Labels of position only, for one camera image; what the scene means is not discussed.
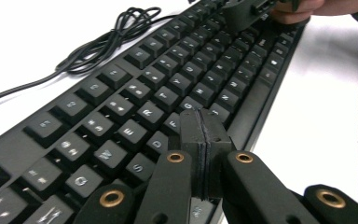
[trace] keyboard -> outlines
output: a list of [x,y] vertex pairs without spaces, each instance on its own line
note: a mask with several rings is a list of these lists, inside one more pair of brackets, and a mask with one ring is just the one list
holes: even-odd
[[[200,1],[0,136],[0,223],[71,223],[95,190],[153,174],[185,109],[208,108],[238,150],[260,134],[301,30],[268,18],[231,34]],[[190,223],[218,200],[191,199]]]

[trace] cable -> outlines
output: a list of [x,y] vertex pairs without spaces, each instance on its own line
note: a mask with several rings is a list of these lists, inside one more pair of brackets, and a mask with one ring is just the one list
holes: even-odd
[[69,76],[87,74],[104,60],[111,57],[122,44],[145,34],[153,24],[175,17],[175,15],[166,16],[152,21],[160,12],[161,8],[159,7],[148,9],[130,7],[117,17],[114,29],[75,49],[65,60],[56,66],[54,73],[37,81],[2,91],[0,92],[0,98],[17,91],[38,86],[52,80],[63,72],[66,72]]

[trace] metal hole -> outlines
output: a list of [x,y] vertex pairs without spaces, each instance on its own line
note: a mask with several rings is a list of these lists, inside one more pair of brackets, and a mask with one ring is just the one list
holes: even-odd
[[108,190],[100,198],[103,207],[114,207],[121,204],[124,200],[124,193],[117,189]]
[[319,189],[316,191],[316,197],[322,202],[331,207],[343,208],[346,203],[345,200],[337,195],[335,192],[327,189]]
[[180,153],[171,153],[168,155],[167,160],[170,162],[181,162],[185,159],[185,156]]
[[237,154],[237,161],[243,162],[243,163],[249,163],[253,161],[253,157],[249,156],[246,153],[239,153]]

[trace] hand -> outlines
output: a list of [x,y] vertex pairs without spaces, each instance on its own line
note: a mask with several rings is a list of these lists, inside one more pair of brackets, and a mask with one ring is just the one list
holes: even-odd
[[272,18],[283,24],[306,20],[311,15],[337,16],[358,12],[358,0],[300,0],[298,10],[292,4],[278,2],[270,12]]

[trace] white desk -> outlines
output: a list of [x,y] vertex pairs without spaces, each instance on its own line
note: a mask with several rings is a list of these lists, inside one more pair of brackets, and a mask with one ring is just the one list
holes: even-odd
[[[53,72],[73,49],[113,28],[128,7],[174,1],[0,1],[0,91]],[[0,134],[78,82],[62,77],[0,101]],[[313,18],[255,147],[287,188],[326,184],[358,200],[358,24]]]

